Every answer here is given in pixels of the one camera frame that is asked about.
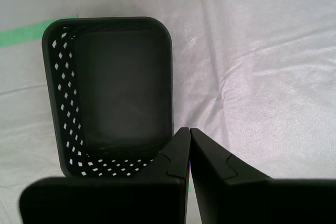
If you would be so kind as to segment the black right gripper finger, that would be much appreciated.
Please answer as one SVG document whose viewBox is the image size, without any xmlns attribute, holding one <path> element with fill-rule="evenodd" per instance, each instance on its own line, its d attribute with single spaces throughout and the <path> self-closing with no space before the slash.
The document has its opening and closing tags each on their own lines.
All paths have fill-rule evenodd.
<svg viewBox="0 0 336 224">
<path fill-rule="evenodd" d="M 335 220 L 335 180 L 274 179 L 201 130 L 190 130 L 191 172 L 202 223 Z"/>
<path fill-rule="evenodd" d="M 185 223 L 190 131 L 132 178 L 41 179 L 19 198 L 23 223 Z"/>
</svg>

